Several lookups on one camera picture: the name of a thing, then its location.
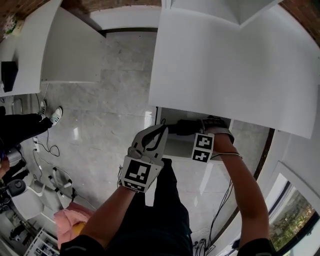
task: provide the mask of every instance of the gray tile floor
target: gray tile floor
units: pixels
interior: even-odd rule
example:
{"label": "gray tile floor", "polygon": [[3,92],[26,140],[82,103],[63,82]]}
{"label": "gray tile floor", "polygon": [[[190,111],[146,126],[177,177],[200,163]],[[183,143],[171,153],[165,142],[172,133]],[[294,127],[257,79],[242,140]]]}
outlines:
{"label": "gray tile floor", "polygon": [[[38,94],[40,100],[45,95],[48,116],[58,106],[63,107],[63,117],[49,130],[48,138],[50,146],[59,147],[60,157],[43,149],[40,157],[68,172],[76,190],[96,207],[117,188],[119,165],[137,132],[154,124],[155,107],[148,105],[148,95],[156,36],[154,32],[110,33],[99,84],[44,84]],[[31,97],[31,109],[37,112],[37,98]],[[235,145],[252,173],[268,131],[258,125],[234,122]],[[39,136],[42,143],[46,139],[47,133]],[[32,141],[25,141],[23,147],[27,167],[39,178]],[[41,180],[50,186],[52,167],[35,157],[43,171]],[[208,236],[200,230],[210,227],[229,185],[224,165],[175,160],[173,169],[181,201],[189,211],[190,227],[196,232],[194,239]],[[146,193],[148,205],[153,203],[154,190],[155,183]],[[226,214],[216,230],[236,207],[233,195],[225,207]]]}

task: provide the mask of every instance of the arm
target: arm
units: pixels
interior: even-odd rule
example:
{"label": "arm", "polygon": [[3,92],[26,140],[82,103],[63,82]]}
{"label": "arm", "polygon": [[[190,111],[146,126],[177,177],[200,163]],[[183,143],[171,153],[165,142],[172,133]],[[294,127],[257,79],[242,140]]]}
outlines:
{"label": "arm", "polygon": [[6,172],[9,171],[9,169],[10,169],[10,162],[8,157],[5,157],[1,162],[0,180],[2,179],[3,176],[5,176]]}
{"label": "arm", "polygon": [[87,235],[104,248],[117,233],[135,192],[120,186],[91,216],[80,235]]}
{"label": "arm", "polygon": [[[226,134],[215,135],[214,148],[220,153],[237,152]],[[268,209],[256,180],[241,157],[222,155],[221,158],[233,182],[235,199],[242,218],[240,247],[255,239],[269,239]]]}

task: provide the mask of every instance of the person's left arm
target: person's left arm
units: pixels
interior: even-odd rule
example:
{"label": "person's left arm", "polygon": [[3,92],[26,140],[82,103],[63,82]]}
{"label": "person's left arm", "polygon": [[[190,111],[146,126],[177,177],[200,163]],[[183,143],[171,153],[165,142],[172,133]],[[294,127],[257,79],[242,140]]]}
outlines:
{"label": "person's left arm", "polygon": [[1,167],[0,167],[0,180],[2,179],[3,176],[5,176],[6,172],[9,171],[10,169],[10,162],[8,157],[6,156],[2,161],[1,161]]}
{"label": "person's left arm", "polygon": [[90,217],[80,235],[61,245],[61,256],[100,255],[117,233],[135,192],[120,186]]}

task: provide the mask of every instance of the black and white sneaker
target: black and white sneaker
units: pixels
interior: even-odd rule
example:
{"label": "black and white sneaker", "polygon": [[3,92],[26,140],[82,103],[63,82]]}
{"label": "black and white sneaker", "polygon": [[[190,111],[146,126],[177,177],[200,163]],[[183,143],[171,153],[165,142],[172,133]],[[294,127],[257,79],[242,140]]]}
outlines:
{"label": "black and white sneaker", "polygon": [[47,103],[45,100],[43,100],[40,103],[40,110],[38,112],[38,115],[41,116],[43,120],[46,117],[46,113],[47,113]]}
{"label": "black and white sneaker", "polygon": [[62,107],[58,107],[54,113],[52,114],[52,116],[50,117],[50,121],[52,123],[52,126],[55,126],[61,119],[63,114],[63,110]]}

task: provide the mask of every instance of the black sleeve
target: black sleeve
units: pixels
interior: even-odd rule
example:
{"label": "black sleeve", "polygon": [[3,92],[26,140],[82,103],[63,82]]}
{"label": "black sleeve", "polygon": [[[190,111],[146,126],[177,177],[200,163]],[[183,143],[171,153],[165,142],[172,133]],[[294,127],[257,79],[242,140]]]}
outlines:
{"label": "black sleeve", "polygon": [[242,246],[237,256],[273,256],[275,255],[270,245],[270,241],[260,238],[247,242]]}
{"label": "black sleeve", "polygon": [[87,235],[79,235],[61,245],[60,256],[102,256],[105,250],[100,243]]}

